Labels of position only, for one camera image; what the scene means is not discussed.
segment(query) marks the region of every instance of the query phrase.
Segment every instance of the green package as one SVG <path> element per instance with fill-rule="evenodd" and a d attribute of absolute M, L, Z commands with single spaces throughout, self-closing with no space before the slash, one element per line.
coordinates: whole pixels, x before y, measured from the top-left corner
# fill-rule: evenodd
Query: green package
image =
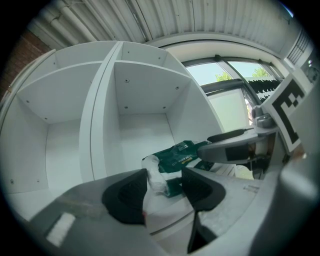
<path fill-rule="evenodd" d="M 198 158 L 198 148 L 210 144 L 209 141 L 203 141 L 194 144 L 191 140 L 184 140 L 183 142 L 176 144 L 168 149 L 154 153 L 153 155 L 159 159 L 159 172 L 160 173 L 175 173 L 181 171 L 182 167 L 187 166 L 191 161 Z M 194 168 L 209 171 L 214 165 L 212 162 L 201 160 Z M 171 198 L 181 194 L 182 186 L 181 178 L 174 178 L 167 180 L 168 192 L 167 197 Z"/>

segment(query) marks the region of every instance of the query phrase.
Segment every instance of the tree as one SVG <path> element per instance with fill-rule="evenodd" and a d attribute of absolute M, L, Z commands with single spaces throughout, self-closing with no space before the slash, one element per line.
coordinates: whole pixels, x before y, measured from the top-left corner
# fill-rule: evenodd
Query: tree
<path fill-rule="evenodd" d="M 267 73 L 267 71 L 265 71 L 262 67 L 255 68 L 252 76 L 254 78 L 270 77 L 270 75 Z"/>
<path fill-rule="evenodd" d="M 222 74 L 216 74 L 215 75 L 216 81 L 226 81 L 232 79 L 232 77 L 225 71 L 222 72 Z"/>

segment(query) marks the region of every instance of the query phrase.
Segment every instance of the window frame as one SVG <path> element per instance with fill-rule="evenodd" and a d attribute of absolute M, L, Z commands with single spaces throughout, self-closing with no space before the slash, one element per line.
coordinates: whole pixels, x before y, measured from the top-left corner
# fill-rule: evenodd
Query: window frame
<path fill-rule="evenodd" d="M 284 76 L 272 64 L 272 62 L 268 63 L 268 62 L 262 61 L 261 59 L 257 60 L 257 59 L 251 59 L 251 58 L 228 57 L 228 56 L 221 57 L 220 55 L 215 55 L 214 57 L 206 57 L 206 58 L 199 58 L 199 59 L 184 61 L 182 62 L 182 64 L 187 68 L 187 67 L 192 67 L 192 66 L 197 66 L 202 64 L 217 63 L 233 79 L 202 85 L 201 87 L 207 96 L 240 88 L 242 90 L 243 96 L 245 97 L 245 99 L 249 101 L 252 107 L 261 105 L 262 102 L 257 96 L 252 86 L 229 62 L 257 63 L 257 64 L 260 64 L 269 73 L 269 75 L 273 76 L 277 81 L 281 82 L 284 79 Z"/>

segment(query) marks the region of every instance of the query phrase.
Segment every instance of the brick wall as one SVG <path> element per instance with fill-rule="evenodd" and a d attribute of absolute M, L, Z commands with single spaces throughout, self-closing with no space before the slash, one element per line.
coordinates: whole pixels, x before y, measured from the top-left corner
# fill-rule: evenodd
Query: brick wall
<path fill-rule="evenodd" d="M 13 48 L 0 77 L 0 99 L 19 72 L 34 59 L 51 49 L 29 30 L 26 30 Z"/>

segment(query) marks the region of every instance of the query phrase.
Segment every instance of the corrugated ceiling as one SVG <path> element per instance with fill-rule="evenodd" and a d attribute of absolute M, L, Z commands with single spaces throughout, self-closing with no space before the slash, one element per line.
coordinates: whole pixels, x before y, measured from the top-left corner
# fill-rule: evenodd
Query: corrugated ceiling
<path fill-rule="evenodd" d="M 270 0 L 65 0 L 59 4 L 47 6 L 29 25 L 53 49 L 92 41 L 62 12 L 64 5 L 97 41 L 152 43 L 203 32 L 212 39 L 215 35 L 231 36 L 235 42 L 245 39 L 283 58 L 301 32 L 286 9 Z M 57 22 L 63 32 L 53 26 Z"/>

